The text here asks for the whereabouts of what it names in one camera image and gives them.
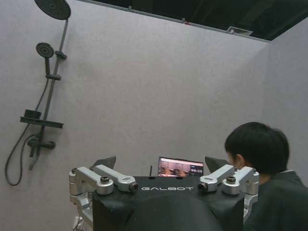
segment logo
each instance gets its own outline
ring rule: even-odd
[[[143,191],[185,191],[185,190],[191,191],[192,189],[193,189],[193,187],[168,187],[168,188],[142,187],[141,188],[141,190],[143,190]]]

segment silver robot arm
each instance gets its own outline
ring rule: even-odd
[[[200,177],[198,189],[201,192],[213,192],[222,183],[222,191],[237,195],[244,193],[244,223],[248,219],[253,203],[258,201],[259,173],[251,167],[237,170],[231,165],[225,165],[208,176]]]
[[[70,201],[77,206],[79,215],[93,228],[92,192],[111,194],[114,184],[120,191],[134,192],[138,184],[132,176],[122,175],[104,165],[74,168],[69,173]]]

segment dark shirt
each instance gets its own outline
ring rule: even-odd
[[[244,231],[308,231],[308,188],[294,171],[260,185]]]

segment ceiling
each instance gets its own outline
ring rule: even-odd
[[[308,0],[94,0],[118,7],[273,40],[308,17]]]

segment screw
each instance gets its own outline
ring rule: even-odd
[[[129,190],[131,191],[131,192],[136,192],[137,190],[138,190],[138,188],[139,188],[139,186],[138,186],[138,184],[137,183],[133,183],[133,184],[131,184],[130,186],[129,186]]]
[[[235,177],[228,177],[227,182],[230,183],[230,184],[235,184],[236,178]]]
[[[205,192],[207,192],[207,184],[205,184],[205,183],[200,183],[200,184],[198,184],[198,190],[200,191],[200,192],[202,192],[202,193],[205,193]]]
[[[107,183],[109,181],[109,177],[101,177],[101,183]]]

